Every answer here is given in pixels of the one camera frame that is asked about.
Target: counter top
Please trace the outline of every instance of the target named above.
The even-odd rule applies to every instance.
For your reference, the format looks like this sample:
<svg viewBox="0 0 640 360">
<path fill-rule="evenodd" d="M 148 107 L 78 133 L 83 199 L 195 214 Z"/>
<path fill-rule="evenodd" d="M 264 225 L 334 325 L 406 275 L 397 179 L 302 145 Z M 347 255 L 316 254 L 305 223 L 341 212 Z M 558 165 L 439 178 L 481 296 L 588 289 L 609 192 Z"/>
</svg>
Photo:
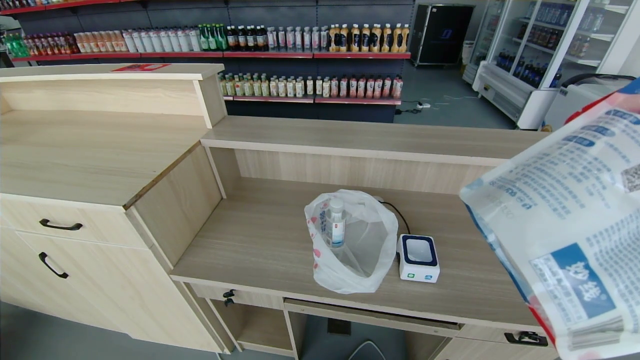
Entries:
<svg viewBox="0 0 640 360">
<path fill-rule="evenodd" d="M 436 284 L 399 278 L 397 260 L 375 293 L 342 295 L 313 277 L 304 206 L 339 185 L 241 178 L 172 270 L 178 281 L 447 322 L 541 331 L 457 195 L 367 189 L 393 203 L 415 234 L 435 239 Z M 399 224 L 399 232 L 404 232 Z"/>
<path fill-rule="evenodd" d="M 191 115 L 10 111 L 0 191 L 128 208 L 206 132 Z"/>
<path fill-rule="evenodd" d="M 497 166 L 547 133 L 471 127 L 227 116 L 209 147 Z"/>
<path fill-rule="evenodd" d="M 153 71 L 131 72 L 112 70 L 136 64 L 57 65 L 39 67 L 14 67 L 0 69 L 0 83 L 50 80 L 204 80 L 225 67 L 222 64 L 170 64 Z"/>
</svg>

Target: black cable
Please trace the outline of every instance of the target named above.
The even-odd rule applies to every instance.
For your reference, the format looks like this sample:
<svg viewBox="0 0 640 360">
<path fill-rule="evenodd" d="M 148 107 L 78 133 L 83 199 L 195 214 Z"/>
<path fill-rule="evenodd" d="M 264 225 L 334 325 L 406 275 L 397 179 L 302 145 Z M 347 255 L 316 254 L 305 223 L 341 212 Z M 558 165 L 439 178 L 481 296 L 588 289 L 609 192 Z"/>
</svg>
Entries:
<svg viewBox="0 0 640 360">
<path fill-rule="evenodd" d="M 411 230 L 409 229 L 409 224 L 407 224 L 406 220 L 404 219 L 404 216 L 402 216 L 402 213 L 400 212 L 400 210 L 398 210 L 397 207 L 395 207 L 392 203 L 390 202 L 386 202 L 386 201 L 381 201 L 380 204 L 386 204 L 391 206 L 392 208 L 395 209 L 396 213 L 398 213 L 398 215 L 400 215 L 400 217 L 402 218 L 402 221 L 404 221 L 404 226 L 406 226 L 406 233 L 411 235 Z"/>
</svg>

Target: qr code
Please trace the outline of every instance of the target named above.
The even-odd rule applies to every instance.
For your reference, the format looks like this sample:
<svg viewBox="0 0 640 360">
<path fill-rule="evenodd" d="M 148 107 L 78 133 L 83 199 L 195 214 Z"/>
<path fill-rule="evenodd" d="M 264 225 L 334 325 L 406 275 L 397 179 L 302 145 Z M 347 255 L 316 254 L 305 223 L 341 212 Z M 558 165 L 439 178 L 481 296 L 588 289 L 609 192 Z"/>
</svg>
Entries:
<svg viewBox="0 0 640 360">
<path fill-rule="evenodd" d="M 625 191 L 628 193 L 640 190 L 640 164 L 624 170 L 622 181 L 625 183 Z"/>
</svg>

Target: blue logo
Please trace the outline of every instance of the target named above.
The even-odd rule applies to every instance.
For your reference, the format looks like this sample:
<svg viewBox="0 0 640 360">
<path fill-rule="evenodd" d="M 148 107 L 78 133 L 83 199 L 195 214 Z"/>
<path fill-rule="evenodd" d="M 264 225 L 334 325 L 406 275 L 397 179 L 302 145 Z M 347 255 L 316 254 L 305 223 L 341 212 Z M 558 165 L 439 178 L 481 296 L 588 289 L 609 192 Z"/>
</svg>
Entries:
<svg viewBox="0 0 640 360">
<path fill-rule="evenodd" d="M 453 35 L 453 29 L 444 29 L 444 31 L 442 31 L 442 35 L 440 35 L 440 38 L 450 38 L 451 35 Z"/>
</svg>

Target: white plastic bag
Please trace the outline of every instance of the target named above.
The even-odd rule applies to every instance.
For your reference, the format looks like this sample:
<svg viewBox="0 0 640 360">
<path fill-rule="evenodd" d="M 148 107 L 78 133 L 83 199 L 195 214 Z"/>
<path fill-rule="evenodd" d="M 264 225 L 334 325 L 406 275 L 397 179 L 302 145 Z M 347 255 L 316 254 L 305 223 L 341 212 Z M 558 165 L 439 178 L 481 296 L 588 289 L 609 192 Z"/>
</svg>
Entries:
<svg viewBox="0 0 640 360">
<path fill-rule="evenodd" d="M 563 360 L 640 352 L 640 79 L 460 197 Z"/>
<path fill-rule="evenodd" d="M 332 249 L 329 202 L 344 201 L 344 245 Z M 396 216 L 371 195 L 353 190 L 324 193 L 305 206 L 309 235 L 314 242 L 314 279 L 341 294 L 373 293 L 382 283 L 396 256 Z"/>
</svg>

